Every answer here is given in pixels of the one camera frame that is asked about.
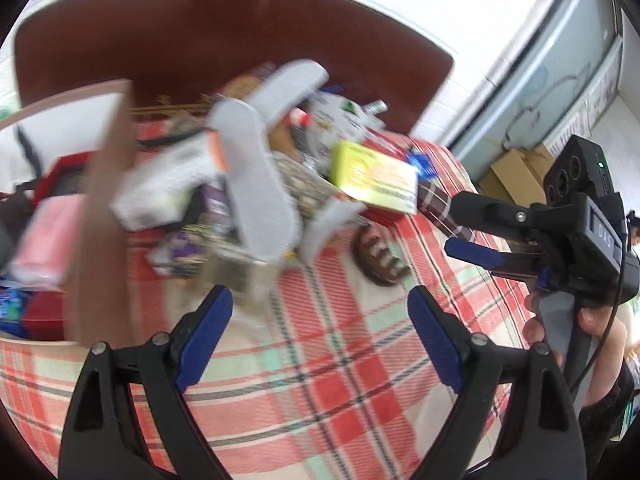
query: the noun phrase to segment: brown brush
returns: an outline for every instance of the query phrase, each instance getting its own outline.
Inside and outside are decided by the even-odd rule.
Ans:
[[[358,268],[372,282],[380,286],[394,286],[411,269],[403,265],[400,258],[391,255],[391,250],[379,236],[369,236],[372,225],[358,229],[351,242],[351,252]]]

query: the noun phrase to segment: brown headboard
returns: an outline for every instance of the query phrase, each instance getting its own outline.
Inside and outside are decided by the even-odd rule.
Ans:
[[[310,58],[365,104],[384,100],[408,133],[449,73],[449,54],[350,0],[60,0],[15,38],[23,105],[127,78],[137,106],[193,104],[269,60]]]

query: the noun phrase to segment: human hand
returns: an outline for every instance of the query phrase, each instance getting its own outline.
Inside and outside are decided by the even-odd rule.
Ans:
[[[530,294],[525,298],[524,306],[530,312],[534,312],[534,300],[536,294]],[[602,337],[609,316],[611,307],[583,308],[578,314],[580,327],[590,335]],[[523,329],[522,336],[530,345],[542,341],[545,337],[545,329],[537,318],[529,319]],[[619,319],[615,319],[607,340],[604,343],[602,352],[598,360],[594,363],[593,378],[591,386],[584,398],[584,406],[591,406],[602,400],[613,388],[620,373],[622,359],[625,354],[626,327]],[[558,364],[562,362],[563,356],[556,354]]]

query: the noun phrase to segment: blue gripper pad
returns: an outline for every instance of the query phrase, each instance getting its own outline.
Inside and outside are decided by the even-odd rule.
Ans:
[[[455,322],[459,323],[460,328],[467,335],[468,331],[455,316],[443,312],[433,296],[423,286],[416,286],[409,292],[407,310],[415,331],[418,333],[422,346],[427,351],[440,381],[447,386],[451,386],[459,394],[464,387],[461,370],[462,360],[440,319],[450,325]]]
[[[444,251],[450,258],[462,260],[485,269],[495,269],[504,265],[504,258],[499,251],[467,242],[460,238],[449,238],[444,243]]]
[[[191,332],[180,353],[180,372],[175,379],[175,386],[181,393],[200,381],[204,368],[231,319],[233,305],[231,292],[224,288],[212,299],[204,316]]]

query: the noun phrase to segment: cardboard box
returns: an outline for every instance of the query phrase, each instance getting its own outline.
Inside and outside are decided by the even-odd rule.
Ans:
[[[523,207],[546,203],[543,179],[553,162],[542,144],[530,151],[509,150],[491,165],[478,187],[486,196]]]
[[[136,157],[131,95],[129,81],[112,81],[44,99],[0,121],[5,153],[18,153],[11,143],[20,124],[45,174],[60,156],[97,151],[85,173],[84,218],[64,285],[65,339],[85,347],[99,340],[114,348],[134,344],[127,236],[110,209]],[[14,159],[10,161],[26,164]]]

